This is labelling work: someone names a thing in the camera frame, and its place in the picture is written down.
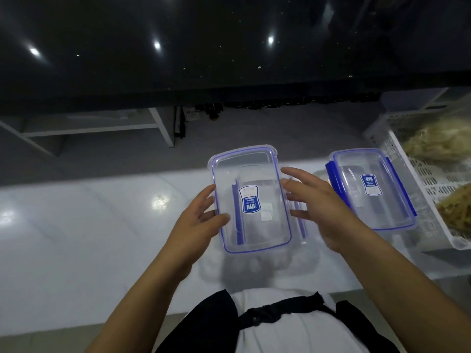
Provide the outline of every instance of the food in plastic bag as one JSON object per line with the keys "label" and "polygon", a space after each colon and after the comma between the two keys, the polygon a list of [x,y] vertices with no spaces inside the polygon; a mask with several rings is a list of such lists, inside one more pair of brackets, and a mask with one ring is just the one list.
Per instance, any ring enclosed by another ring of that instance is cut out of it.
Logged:
{"label": "food in plastic bag", "polygon": [[441,117],[424,125],[403,145],[411,157],[462,161],[471,157],[471,119]]}
{"label": "food in plastic bag", "polygon": [[437,209],[446,225],[471,235],[471,183],[459,187],[440,201]]}

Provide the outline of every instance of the perforated basket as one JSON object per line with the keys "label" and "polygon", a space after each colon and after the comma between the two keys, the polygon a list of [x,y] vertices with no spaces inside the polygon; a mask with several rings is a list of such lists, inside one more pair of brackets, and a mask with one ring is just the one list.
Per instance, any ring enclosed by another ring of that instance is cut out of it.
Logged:
{"label": "perforated basket", "polygon": [[386,113],[365,132],[365,138],[391,160],[417,212],[417,226],[410,231],[422,251],[455,248],[471,249],[471,237],[447,228],[435,204],[456,188],[471,182],[471,159],[454,165],[434,165],[409,158],[401,141],[415,132],[424,118],[441,115],[415,111]]}

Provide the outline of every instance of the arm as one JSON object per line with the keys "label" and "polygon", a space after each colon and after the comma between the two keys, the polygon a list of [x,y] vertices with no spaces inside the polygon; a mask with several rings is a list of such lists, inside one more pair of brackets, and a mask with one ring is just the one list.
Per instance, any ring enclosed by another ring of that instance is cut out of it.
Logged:
{"label": "arm", "polygon": [[458,353],[471,347],[471,319],[430,279],[368,228],[330,184],[297,168],[283,173],[288,199],[307,211],[291,215],[313,220],[327,246],[340,253],[368,296],[409,353]]}
{"label": "arm", "polygon": [[87,348],[87,353],[150,352],[180,281],[229,221],[228,214],[204,212],[214,201],[213,184],[181,214],[154,261],[127,292]]}

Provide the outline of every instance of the black granite surface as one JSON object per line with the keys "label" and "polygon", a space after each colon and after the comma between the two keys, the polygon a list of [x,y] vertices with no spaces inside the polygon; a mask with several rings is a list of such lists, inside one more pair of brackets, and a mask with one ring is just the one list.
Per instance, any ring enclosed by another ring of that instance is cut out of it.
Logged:
{"label": "black granite surface", "polygon": [[3,114],[471,85],[471,0],[0,0]]}

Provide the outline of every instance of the clear plastic food container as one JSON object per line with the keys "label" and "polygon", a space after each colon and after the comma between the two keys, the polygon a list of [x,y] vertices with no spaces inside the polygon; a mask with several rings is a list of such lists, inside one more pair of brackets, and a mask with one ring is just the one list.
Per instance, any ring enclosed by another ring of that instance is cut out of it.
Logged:
{"label": "clear plastic food container", "polygon": [[216,184],[215,205],[231,220],[221,228],[224,249],[231,254],[280,247],[306,237],[301,220],[289,214],[295,204],[280,185],[273,146],[250,146],[214,155],[208,168]]}
{"label": "clear plastic food container", "polygon": [[374,231],[410,229],[415,213],[391,161],[378,149],[330,154],[326,165],[333,189]]}

